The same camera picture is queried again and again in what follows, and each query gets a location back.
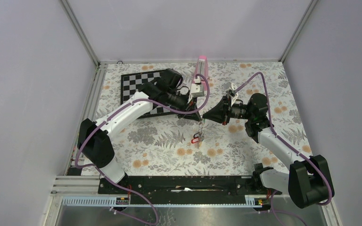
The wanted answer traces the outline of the keyring with coloured key tags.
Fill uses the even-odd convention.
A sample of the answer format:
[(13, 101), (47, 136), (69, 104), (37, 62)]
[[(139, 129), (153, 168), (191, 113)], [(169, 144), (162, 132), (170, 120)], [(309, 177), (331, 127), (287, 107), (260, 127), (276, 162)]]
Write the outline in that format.
[(199, 125), (198, 131), (193, 135), (193, 138), (191, 139), (190, 143), (196, 145), (197, 148), (200, 148), (204, 140), (203, 130), (205, 126), (205, 119), (202, 119), (198, 125)]

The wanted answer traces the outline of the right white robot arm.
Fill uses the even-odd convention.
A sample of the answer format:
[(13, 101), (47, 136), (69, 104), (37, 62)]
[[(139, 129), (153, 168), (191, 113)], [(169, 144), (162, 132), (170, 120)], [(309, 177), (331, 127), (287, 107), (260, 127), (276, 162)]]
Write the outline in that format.
[(230, 119), (246, 120), (245, 131), (256, 143), (264, 146), (287, 167), (288, 173), (271, 167), (253, 172), (251, 187), (258, 194), (269, 188), (288, 194), (293, 203), (303, 209), (314, 204), (326, 205), (334, 197), (335, 190), (327, 160), (322, 155), (307, 157), (282, 137), (276, 135), (267, 117), (267, 97), (260, 93), (251, 96), (247, 104), (233, 103), (225, 95), (211, 110), (203, 114), (207, 120), (226, 125)]

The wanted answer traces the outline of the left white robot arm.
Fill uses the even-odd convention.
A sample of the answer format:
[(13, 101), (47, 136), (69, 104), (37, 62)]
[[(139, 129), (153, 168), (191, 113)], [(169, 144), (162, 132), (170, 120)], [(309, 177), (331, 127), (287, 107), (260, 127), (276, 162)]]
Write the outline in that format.
[(134, 91), (128, 100), (95, 121), (85, 119), (81, 122), (75, 166), (83, 168), (78, 163), (80, 155), (83, 154), (91, 161), (89, 165), (107, 178), (109, 187), (115, 193), (123, 193), (127, 189), (127, 181), (124, 178), (125, 171), (115, 159), (112, 142), (116, 135), (157, 107), (198, 121), (198, 111), (203, 106), (196, 106), (197, 98), (209, 97), (207, 82), (206, 76), (195, 74), (187, 92), (183, 94), (183, 76), (173, 69), (129, 75), (128, 79), (122, 81), (125, 90)]

